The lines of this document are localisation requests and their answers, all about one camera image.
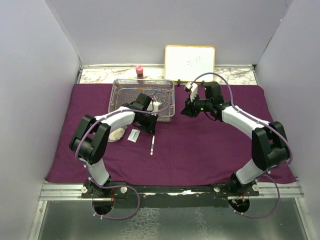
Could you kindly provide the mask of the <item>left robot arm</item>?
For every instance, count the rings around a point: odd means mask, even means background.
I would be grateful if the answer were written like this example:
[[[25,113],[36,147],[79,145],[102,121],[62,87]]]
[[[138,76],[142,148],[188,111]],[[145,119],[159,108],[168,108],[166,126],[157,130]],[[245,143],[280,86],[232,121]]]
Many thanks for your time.
[[[84,197],[107,197],[116,188],[110,184],[111,177],[103,160],[110,134],[136,124],[142,131],[154,135],[160,105],[153,97],[140,93],[135,101],[110,113],[82,117],[69,148],[88,173],[88,180],[81,189]]]

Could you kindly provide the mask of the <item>purple cloth wrap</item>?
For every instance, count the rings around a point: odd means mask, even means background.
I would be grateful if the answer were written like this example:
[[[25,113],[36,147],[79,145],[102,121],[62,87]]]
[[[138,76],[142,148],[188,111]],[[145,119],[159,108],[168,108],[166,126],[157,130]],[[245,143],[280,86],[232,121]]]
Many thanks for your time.
[[[70,141],[85,115],[101,116],[108,111],[111,84],[76,84],[73,87],[60,139],[46,181],[80,184],[88,179],[84,166],[75,159]],[[204,114],[181,115],[188,97],[176,86],[175,115],[157,122],[153,155],[152,135],[141,132],[136,142],[124,138],[107,144],[103,157],[114,182],[152,186],[198,186],[229,181],[231,175],[251,159],[251,140],[235,127],[208,119]]]

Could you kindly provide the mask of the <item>metal mesh tray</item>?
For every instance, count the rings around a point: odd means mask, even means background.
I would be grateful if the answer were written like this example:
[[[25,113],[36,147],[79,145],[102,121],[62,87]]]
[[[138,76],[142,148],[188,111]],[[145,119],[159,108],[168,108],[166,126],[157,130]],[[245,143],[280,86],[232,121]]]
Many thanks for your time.
[[[167,79],[116,79],[113,82],[108,111],[117,110],[126,103],[131,103],[137,99],[140,93],[152,97],[154,102],[161,102],[161,90],[173,90],[174,103],[172,107],[164,106],[164,110],[158,114],[159,122],[170,122],[175,115],[175,86],[174,82]]]

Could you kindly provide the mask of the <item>steel tweezers front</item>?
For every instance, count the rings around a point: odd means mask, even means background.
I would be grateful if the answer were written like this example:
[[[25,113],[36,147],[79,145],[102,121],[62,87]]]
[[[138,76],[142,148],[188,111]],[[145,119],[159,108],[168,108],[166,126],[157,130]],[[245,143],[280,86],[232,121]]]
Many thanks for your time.
[[[154,144],[155,144],[155,135],[152,136],[152,140],[151,140],[151,148],[150,148],[150,155],[151,156],[154,153]]]

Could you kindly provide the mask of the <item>white blue label packet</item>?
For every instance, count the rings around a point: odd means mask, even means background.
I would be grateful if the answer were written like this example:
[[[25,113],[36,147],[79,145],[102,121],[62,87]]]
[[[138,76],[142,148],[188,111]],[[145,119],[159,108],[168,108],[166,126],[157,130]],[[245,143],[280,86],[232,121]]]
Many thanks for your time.
[[[141,131],[138,129],[132,129],[127,140],[130,142],[136,143],[139,138],[140,132]]]

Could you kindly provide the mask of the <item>white gauze bag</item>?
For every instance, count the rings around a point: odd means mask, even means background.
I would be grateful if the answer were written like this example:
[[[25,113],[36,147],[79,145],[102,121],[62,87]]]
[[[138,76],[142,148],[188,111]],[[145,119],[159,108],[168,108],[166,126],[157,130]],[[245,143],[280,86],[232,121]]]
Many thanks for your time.
[[[108,142],[113,143],[121,140],[126,132],[127,127],[120,127],[113,132],[111,132],[108,136]]]

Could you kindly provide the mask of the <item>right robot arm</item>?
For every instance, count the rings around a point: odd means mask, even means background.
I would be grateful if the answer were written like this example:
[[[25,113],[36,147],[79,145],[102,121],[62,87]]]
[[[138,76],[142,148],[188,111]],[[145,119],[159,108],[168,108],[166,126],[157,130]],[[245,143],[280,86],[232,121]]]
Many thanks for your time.
[[[251,140],[251,158],[230,180],[216,183],[213,189],[217,195],[240,196],[245,193],[257,195],[257,179],[272,168],[288,162],[292,154],[288,146],[285,129],[278,122],[268,122],[256,118],[225,101],[217,82],[206,82],[205,98],[198,95],[198,85],[188,82],[184,89],[188,93],[181,115],[195,118],[204,113],[212,121],[229,124],[247,135]]]

